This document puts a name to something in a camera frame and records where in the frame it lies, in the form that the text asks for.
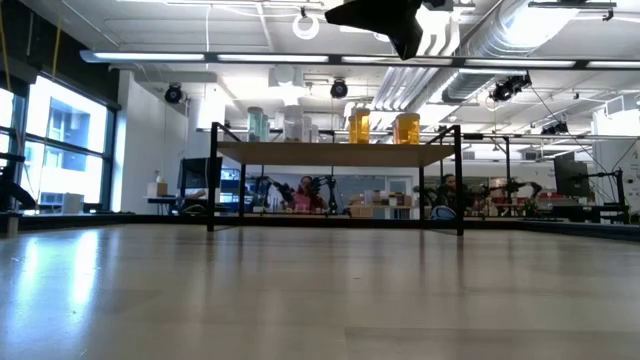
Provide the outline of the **white ceiling pipe bundle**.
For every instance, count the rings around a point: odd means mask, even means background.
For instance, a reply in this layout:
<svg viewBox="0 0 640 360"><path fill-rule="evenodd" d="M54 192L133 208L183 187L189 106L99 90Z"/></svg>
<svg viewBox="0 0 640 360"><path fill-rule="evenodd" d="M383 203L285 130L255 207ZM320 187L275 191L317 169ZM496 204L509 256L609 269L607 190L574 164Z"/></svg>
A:
<svg viewBox="0 0 640 360"><path fill-rule="evenodd" d="M425 32L418 54L439 55L447 45L449 28L450 26L445 24L436 30ZM371 102L373 109L406 111L436 71L436 68L429 67L389 67L378 93Z"/></svg>

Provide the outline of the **overhead LED light bar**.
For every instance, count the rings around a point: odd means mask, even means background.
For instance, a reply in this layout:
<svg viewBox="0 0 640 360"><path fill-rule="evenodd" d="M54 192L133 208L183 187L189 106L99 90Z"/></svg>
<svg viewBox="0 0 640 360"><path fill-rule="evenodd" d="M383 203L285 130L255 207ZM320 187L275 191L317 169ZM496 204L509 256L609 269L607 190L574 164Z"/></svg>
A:
<svg viewBox="0 0 640 360"><path fill-rule="evenodd" d="M309 64L367 67L427 67L457 69L539 69L549 71L640 71L640 59L486 58L418 56L402 60L392 55L216 53L216 52L107 52L82 50L87 63L172 64Z"/></svg>

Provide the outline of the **silver air duct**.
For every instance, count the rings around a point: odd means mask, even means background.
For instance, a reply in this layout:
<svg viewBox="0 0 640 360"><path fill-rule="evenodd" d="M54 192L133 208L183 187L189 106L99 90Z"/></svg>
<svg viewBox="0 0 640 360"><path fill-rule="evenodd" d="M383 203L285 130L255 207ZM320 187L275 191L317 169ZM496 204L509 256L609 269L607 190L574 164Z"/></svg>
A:
<svg viewBox="0 0 640 360"><path fill-rule="evenodd" d="M501 0L479 28L456 50L462 57L528 57L555 37L577 14L576 9L531 7L531 1ZM493 77L458 69L431 69L423 88L408 104L412 112L426 103L461 103Z"/></svg>

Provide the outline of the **small white vial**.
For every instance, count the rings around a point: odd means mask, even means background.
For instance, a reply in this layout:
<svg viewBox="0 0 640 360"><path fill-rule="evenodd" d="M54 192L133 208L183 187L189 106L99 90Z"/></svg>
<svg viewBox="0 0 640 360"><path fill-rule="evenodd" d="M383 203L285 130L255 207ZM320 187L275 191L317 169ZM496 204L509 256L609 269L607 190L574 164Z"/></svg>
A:
<svg viewBox="0 0 640 360"><path fill-rule="evenodd" d="M262 141L263 109L260 107L249 107L247 109L248 140L250 142Z"/></svg>

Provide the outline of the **black metal rig frame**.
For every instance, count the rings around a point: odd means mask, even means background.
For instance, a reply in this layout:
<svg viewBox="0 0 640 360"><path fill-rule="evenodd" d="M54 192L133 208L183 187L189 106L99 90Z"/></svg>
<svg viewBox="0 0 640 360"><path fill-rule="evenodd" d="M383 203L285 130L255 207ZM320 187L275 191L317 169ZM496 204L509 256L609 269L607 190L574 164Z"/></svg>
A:
<svg viewBox="0 0 640 360"><path fill-rule="evenodd" d="M165 225L213 225L241 227L298 227L298 228L353 228L353 229L402 229L402 230L457 230L454 221L435 220L376 220L334 217L245 216L206 217L160 216L133 214L99 215L38 215L17 217L18 228L23 231L54 230L67 228L89 228L125 224ZM529 220L471 220L463 222L466 230L530 231L560 234L575 237L602 238L629 241L640 244L640 225L606 225Z"/></svg>

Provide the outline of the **large window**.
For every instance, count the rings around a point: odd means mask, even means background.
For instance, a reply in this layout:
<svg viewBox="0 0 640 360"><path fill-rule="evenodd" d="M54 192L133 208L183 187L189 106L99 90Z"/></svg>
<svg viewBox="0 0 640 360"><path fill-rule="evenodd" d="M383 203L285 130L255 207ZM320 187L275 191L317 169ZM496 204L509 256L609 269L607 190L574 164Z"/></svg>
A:
<svg viewBox="0 0 640 360"><path fill-rule="evenodd" d="M62 213L64 193L84 205L109 205L115 114L39 76L8 90L0 84L0 174L35 199L36 213Z"/></svg>

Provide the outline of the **person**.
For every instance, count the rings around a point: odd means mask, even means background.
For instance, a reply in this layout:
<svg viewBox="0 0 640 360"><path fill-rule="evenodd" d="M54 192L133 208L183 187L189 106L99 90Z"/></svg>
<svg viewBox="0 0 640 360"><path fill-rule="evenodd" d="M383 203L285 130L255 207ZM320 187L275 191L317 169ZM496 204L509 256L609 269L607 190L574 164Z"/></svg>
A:
<svg viewBox="0 0 640 360"><path fill-rule="evenodd" d="M294 193L293 207L299 210L315 213L326 209L326 202L312 189L313 178L303 176Z"/></svg>
<svg viewBox="0 0 640 360"><path fill-rule="evenodd" d="M466 210L473 207L474 196L466 185L462 185L460 189L457 189L456 177L453 174L444 175L442 180L443 183L437 188L437 203L439 205L456 210L457 200L461 198Z"/></svg>

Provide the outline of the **black background monitor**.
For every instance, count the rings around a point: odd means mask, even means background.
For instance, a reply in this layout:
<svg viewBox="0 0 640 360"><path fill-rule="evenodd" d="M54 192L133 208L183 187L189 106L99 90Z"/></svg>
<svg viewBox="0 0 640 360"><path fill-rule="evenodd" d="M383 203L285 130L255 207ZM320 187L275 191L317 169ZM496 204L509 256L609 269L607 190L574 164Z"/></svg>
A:
<svg viewBox="0 0 640 360"><path fill-rule="evenodd" d="M586 198L590 194L588 167L586 163L554 159L554 171L557 193L566 197Z"/></svg>
<svg viewBox="0 0 640 360"><path fill-rule="evenodd" d="M182 159L178 178L179 196L208 199L220 185L221 169L221 157Z"/></svg>

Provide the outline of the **wooden shelf with black frame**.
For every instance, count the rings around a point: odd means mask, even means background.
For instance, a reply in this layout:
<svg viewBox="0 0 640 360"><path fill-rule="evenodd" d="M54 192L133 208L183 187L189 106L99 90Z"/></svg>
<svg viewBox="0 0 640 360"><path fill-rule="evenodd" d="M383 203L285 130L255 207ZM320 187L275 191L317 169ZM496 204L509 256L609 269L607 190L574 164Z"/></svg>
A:
<svg viewBox="0 0 640 360"><path fill-rule="evenodd" d="M377 223L358 220L356 228L381 229L451 229L462 237L465 231L462 190L462 133L458 125L437 134L424 145L374 145L297 142L243 142L224 125L213 122L210 130L209 158L218 155L240 164L240 195L245 199L246 167L315 166L315 167L370 167L415 168L419 185L424 185L424 170L428 165L449 156L454 157L456 176L456 208L451 220L429 220L425 215L425 198L419 196L419 215L416 220L391 220Z"/></svg>

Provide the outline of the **white box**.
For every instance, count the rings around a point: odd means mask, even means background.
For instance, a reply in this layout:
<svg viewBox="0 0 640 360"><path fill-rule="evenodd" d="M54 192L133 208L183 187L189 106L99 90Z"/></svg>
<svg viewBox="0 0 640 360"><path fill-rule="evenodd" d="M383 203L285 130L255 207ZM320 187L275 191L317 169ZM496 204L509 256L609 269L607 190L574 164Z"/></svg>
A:
<svg viewBox="0 0 640 360"><path fill-rule="evenodd" d="M76 193L64 193L61 212L63 214L79 214L83 211L84 196Z"/></svg>

